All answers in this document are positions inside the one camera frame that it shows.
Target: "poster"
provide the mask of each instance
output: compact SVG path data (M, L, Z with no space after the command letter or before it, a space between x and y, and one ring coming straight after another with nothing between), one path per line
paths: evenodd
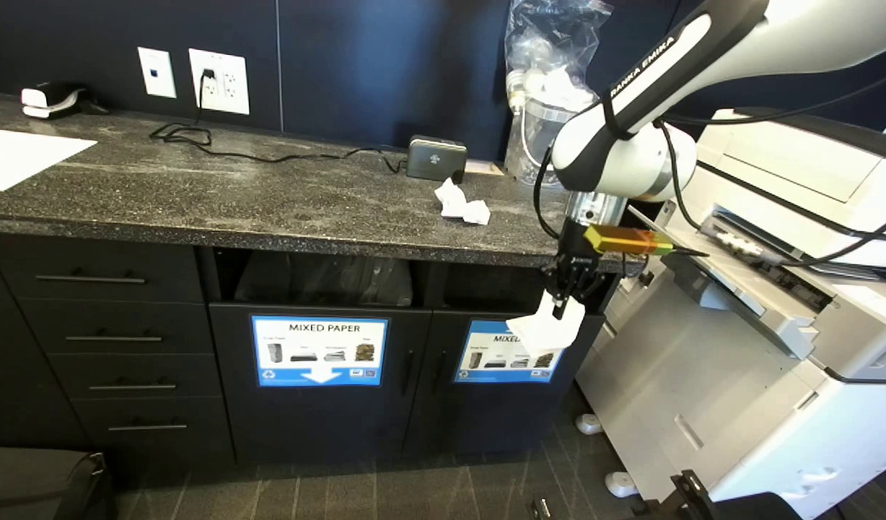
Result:
M261 387L382 387L386 321L252 315Z
M455 383L549 383L562 351L532 357L504 321L471 321Z

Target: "electrical outlet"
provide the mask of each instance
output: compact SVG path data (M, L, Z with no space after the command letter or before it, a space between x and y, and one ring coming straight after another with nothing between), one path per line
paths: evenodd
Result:
M175 98L172 61L164 49L138 45L148 96Z
M193 101L198 110L248 114L248 81L243 55L188 49L188 61L193 77Z

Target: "dark tile floor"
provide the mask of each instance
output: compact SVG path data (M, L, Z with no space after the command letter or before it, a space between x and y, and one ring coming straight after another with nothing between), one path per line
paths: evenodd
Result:
M603 474L621 467L603 436L581 436L568 397L562 419L525 455L483 464L312 474L252 467L145 480L119 497L121 520L532 520L546 497L553 520L623 520ZM886 520L886 474L826 520Z

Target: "granite countertop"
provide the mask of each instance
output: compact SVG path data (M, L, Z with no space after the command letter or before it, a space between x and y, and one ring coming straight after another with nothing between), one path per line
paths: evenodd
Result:
M532 207L532 187L468 175L468 198L487 198L487 228L438 217L438 182L389 174L377 152L261 163L210 158L151 142L161 119L66 114L33 122L0 98L0 130L95 137L99 143L2 191L0 233L180 241L262 250L372 254L445 263L542 266L553 257ZM214 126L217 149L261 156L343 152L349 146ZM566 195L546 195L561 223Z

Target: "wall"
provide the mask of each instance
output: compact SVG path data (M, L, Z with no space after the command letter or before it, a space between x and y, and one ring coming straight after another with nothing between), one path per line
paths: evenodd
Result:
M646 55L695 0L615 0L588 70L597 88ZM252 114L207 114L272 133L403 146L412 133L500 158L507 130L501 49L507 0L0 0L0 91L43 77L90 81L116 107L188 114L188 45L248 58ZM172 52L180 101L148 98L135 45ZM738 81L693 96L797 107L886 74L886 55L820 77ZM886 85L826 114L886 123Z

